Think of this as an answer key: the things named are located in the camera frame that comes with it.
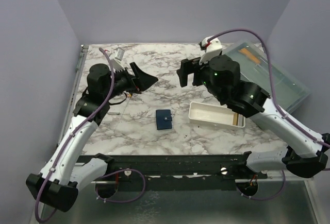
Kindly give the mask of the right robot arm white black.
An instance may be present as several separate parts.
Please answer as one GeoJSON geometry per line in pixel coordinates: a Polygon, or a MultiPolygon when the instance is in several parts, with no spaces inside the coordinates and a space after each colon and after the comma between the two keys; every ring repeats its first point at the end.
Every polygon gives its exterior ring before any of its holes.
{"type": "Polygon", "coordinates": [[[253,82],[241,80],[240,65],[226,55],[205,64],[199,58],[184,59],[176,71],[181,87],[193,74],[193,86],[203,85],[217,101],[235,113],[259,120],[287,146],[266,152],[248,152],[246,161],[237,166],[238,175],[250,178],[263,170],[286,169],[292,174],[311,178],[325,170],[329,134],[313,132],[274,104],[270,94],[253,82]]]}

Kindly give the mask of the blue leather card holder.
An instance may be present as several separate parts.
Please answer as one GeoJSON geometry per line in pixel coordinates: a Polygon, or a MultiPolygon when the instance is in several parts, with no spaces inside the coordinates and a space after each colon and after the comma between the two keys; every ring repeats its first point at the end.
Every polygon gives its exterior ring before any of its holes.
{"type": "Polygon", "coordinates": [[[156,110],[156,127],[157,130],[172,129],[172,114],[170,109],[156,110]]]}

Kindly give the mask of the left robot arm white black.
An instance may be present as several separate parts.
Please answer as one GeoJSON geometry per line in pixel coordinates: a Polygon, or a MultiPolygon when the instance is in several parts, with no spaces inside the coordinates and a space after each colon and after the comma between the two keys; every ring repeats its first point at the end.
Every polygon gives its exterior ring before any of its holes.
{"type": "Polygon", "coordinates": [[[109,180],[114,175],[110,157],[97,154],[80,176],[72,171],[89,137],[101,124],[110,109],[109,100],[124,93],[141,93],[158,78],[142,71],[133,62],[132,74],[126,68],[112,71],[99,63],[90,67],[87,88],[77,102],[69,128],[51,159],[38,174],[30,174],[26,185],[36,201],[59,211],[67,212],[77,199],[78,192],[94,178],[109,180]]]}

